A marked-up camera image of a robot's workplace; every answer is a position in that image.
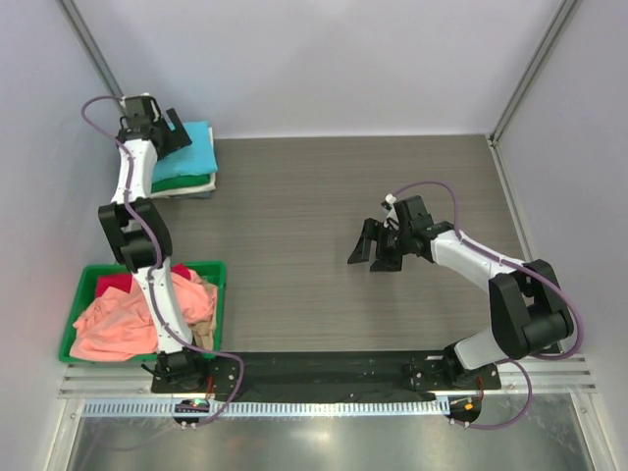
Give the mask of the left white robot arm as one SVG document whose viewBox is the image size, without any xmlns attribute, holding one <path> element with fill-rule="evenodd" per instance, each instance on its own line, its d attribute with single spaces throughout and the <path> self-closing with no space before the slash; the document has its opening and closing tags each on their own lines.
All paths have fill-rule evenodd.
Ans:
<svg viewBox="0 0 628 471">
<path fill-rule="evenodd" d="M 151 199 L 153 171 L 166 156 L 191 145 L 177 112 L 162 111 L 148 93 L 115 98 L 122 109 L 113 136 L 120 154 L 111 202 L 98 219 L 117 262 L 137 282 L 148 305 L 157 338 L 157 386 L 172 392 L 198 392 L 207 383 L 207 360 L 184 320 L 172 279 L 172 239 Z"/>
</svg>

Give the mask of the green plastic bin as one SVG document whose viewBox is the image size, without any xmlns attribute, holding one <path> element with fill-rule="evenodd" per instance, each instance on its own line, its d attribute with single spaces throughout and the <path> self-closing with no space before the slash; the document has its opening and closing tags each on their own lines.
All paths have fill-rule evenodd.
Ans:
<svg viewBox="0 0 628 471">
<path fill-rule="evenodd" d="M 205 262 L 187 262 L 183 263 L 188 269 L 196 272 L 200 278 L 206 282 L 213 284 L 219 289 L 219 301 L 217 306 L 217 329 L 214 339 L 213 350 L 220 347 L 222 336 L 222 324 L 223 324 L 223 311 L 225 301 L 225 287 L 227 268 L 226 265 L 220 261 L 205 261 Z M 74 321 L 78 316 L 89 306 L 89 304 L 95 299 L 95 288 L 97 279 L 100 276 L 111 275 L 115 273 L 128 273 L 125 267 L 120 265 L 91 265 L 85 268 L 80 276 L 77 292 L 73 301 L 72 308 L 70 310 L 69 319 L 65 332 L 62 335 L 61 343 L 59 346 L 58 358 L 61 362 L 81 363 L 87 360 L 81 360 L 74 358 L 70 355 L 70 348 L 75 340 L 76 332 L 73 328 Z M 153 361 L 156 358 L 156 352 L 150 354 L 140 354 L 129 360 L 122 362 L 139 362 L 139 361 Z"/>
</svg>

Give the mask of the light blue t shirt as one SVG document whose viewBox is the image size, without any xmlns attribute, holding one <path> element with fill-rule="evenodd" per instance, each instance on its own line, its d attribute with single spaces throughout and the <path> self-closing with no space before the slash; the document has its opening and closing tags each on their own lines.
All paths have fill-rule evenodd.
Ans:
<svg viewBox="0 0 628 471">
<path fill-rule="evenodd" d="M 208 176 L 218 171 L 211 125 L 204 121 L 186 122 L 183 126 L 191 145 L 159 160 L 153 170 L 153 183 L 178 177 Z"/>
</svg>

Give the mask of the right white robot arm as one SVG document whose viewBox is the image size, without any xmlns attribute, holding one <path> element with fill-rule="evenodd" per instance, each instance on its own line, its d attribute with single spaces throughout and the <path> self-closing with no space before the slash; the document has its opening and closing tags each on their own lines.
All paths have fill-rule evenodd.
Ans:
<svg viewBox="0 0 628 471">
<path fill-rule="evenodd" d="M 414 255 L 450 269 L 488 296 L 488 328 L 444 349 L 442 373 L 450 386 L 465 388 L 482 369 L 538 354 L 574 333 L 574 319 L 548 262 L 505 257 L 453 223 L 435 222 L 419 196 L 388 195 L 382 206 L 385 219 L 364 221 L 348 264 L 398 272 L 404 256 Z"/>
</svg>

